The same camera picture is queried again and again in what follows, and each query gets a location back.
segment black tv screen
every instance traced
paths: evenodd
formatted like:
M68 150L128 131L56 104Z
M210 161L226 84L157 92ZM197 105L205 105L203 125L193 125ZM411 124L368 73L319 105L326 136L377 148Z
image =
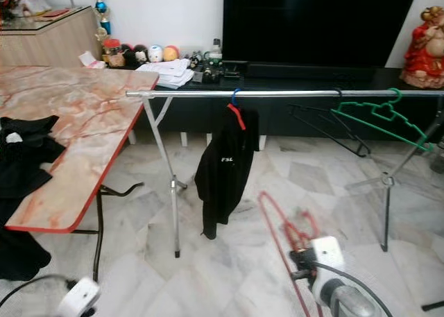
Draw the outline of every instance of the black tv screen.
M224 0L223 59L383 67L412 1Z

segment black jacket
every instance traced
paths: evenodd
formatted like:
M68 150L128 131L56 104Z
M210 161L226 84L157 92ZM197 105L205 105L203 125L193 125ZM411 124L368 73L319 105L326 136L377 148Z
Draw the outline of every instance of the black jacket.
M259 116L240 109L245 130L236 114L227 108L223 127L200 159L195 182L203 200L203 234L216 238L216 224L228 217L242 198L254 151L259 150Z
M30 280L51 261L29 233L3 226L24 197L51 179L40 165L52 163L65 149L48 136L57 120L56 116L37 121L0 118L0 279ZM13 133L22 141L8 143Z

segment red table edge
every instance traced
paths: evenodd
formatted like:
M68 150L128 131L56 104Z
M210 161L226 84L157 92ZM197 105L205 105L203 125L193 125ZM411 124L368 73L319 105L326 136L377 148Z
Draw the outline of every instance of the red table edge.
M154 89L154 87L157 85L157 82L159 80L159 76L155 79L153 86L151 87L151 90ZM85 206L83 207L82 211L78 215L77 219L74 221L72 225L70 225L68 228L65 229L50 229L50 228L34 228L34 227L17 227L14 225L5 225L5 228L8 230L15 230L20 232L52 232L52 233L58 233L58 234L69 234L73 230L77 228L77 226L80 224L80 222L83 220L83 217L88 210L89 206L91 205L93 199L96 197L97 191L100 189L100 186L102 185L103 181L105 180L106 175L110 171L114 161L117 159L117 156L119 156L119 152L123 147L123 144L125 144L126 139L128 138L128 135L130 134L131 130L133 129L133 126L136 124L136 121L138 120L140 114L142 113L144 109L144 104L141 103L139 110L137 111L137 114L135 115L133 121L131 122L130 126L128 127L128 130L125 132L125 135L123 136L122 140L120 141L119 145L117 146L116 151L112 155L110 161L108 162L108 165L106 166L105 170L102 173L102 176L99 178L99 181L97 182L97 185L92 190L91 196L89 196L87 202L85 203Z

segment black cord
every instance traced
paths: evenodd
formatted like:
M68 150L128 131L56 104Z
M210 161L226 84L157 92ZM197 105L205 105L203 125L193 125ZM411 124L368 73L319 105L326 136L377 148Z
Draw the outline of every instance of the black cord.
M312 262L312 264L316 267L325 268L326 270L336 273L336 274L340 275L341 277L345 277L345 278L353 281L354 283L358 284L359 286L361 286L365 291L367 291L370 294L370 296L373 298L373 300L375 300L380 305L380 307L382 308L382 310L384 310L384 312L386 313L386 315L388 317L393 317L393 315L389 311L389 308L387 308L386 305L381 301L381 299L378 298L376 296L376 294L373 293L373 291L370 288L368 288L367 285L364 284L361 280L355 278L354 276L352 276L348 273L345 273L343 271L340 271L340 270L333 268L331 266L328 266L328 265L320 264L318 262Z
M5 304L5 302L12 296L14 295L16 292L18 292L20 289L33 284L34 282L40 281L40 280L44 280L44 279L58 279L58 280L63 280L65 281L67 288L71 289L72 287L74 287L77 283L77 281L75 280L71 280L68 279L67 277L65 277L64 275L59 275L59 274L48 274L48 275L43 275L42 277L37 277L35 279L32 279L31 281L25 282L24 284L21 284L20 286L18 286L16 289L13 289L11 292L8 293L8 295L6 295L3 300L0 301L0 308Z

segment clothes rack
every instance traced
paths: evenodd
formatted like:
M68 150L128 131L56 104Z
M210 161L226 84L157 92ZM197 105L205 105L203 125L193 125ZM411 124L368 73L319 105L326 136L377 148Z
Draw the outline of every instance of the clothes rack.
M396 96L396 93L393 90L343 90L341 92L342 97L393 97ZM433 96L433 97L441 97L444 95L444 92L435 91L435 90L407 90L402 92L405 97L408 96ZM159 133L159 124L163 120L167 110L175 97L178 98L227 98L231 99L233 92L229 91L155 91L155 90L140 90L140 91L127 91L126 96L128 97L138 97L143 101L144 108L146 111L146 115L148 116L148 120L151 125L151 129L153 130L154 138L156 140L157 146L159 148L160 154L165 161L166 167L170 174L170 188L171 188L171 200L173 206L173 227L174 227L174 248L175 248L175 256L176 258L180 257L180 240L179 240L179 218L178 218L178 204L177 204L177 186L182 187L183 189L187 188L187 185L181 181L179 181L174 173L173 168L171 167L171 163L168 158L168 154L166 152L165 146L163 144L162 138ZM312 90L312 91L304 91L304 90L293 90L293 91L238 91L236 93L237 98L316 98L316 97L332 97L338 98L339 93L336 90ZM166 101L160 110L160 113L157 117L154 116L153 109L151 108L150 100L152 98L166 98ZM442 124L444 121L444 113L439 112L436 115L435 121L433 124L427 129L427 137L430 137L436 129ZM394 184L393 175L395 175L413 156L415 153L416 147L413 147L407 154L406 157L401 161L401 163L391 171L391 175L383 175L380 178L374 178L370 181L365 181L358 183L369 184L370 182L378 182L387 181L388 184L384 184L388 186L388 192L386 193L386 221L384 224L384 244L386 244L386 233L388 232L389 226L389 217L388 210L389 208L389 198L390 198L390 187Z

